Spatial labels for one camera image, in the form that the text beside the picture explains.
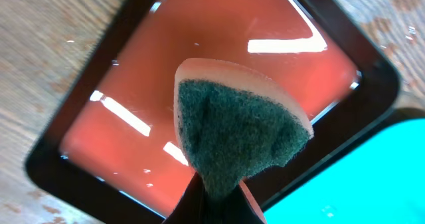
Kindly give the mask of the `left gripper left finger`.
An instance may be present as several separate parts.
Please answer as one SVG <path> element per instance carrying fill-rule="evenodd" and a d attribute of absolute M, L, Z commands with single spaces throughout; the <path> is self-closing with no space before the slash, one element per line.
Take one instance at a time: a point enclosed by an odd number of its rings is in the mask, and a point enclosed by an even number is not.
<path fill-rule="evenodd" d="M 203 224 L 205 187 L 198 173 L 190 180 L 172 213 L 161 224 Z"/>

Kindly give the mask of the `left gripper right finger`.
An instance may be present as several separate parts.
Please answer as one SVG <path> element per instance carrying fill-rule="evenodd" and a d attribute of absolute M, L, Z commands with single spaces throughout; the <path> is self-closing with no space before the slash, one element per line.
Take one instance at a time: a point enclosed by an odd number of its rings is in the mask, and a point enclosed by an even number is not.
<path fill-rule="evenodd" d="M 231 224 L 267 224 L 263 211 L 243 181 L 240 181 L 230 194 L 228 222 Z"/>

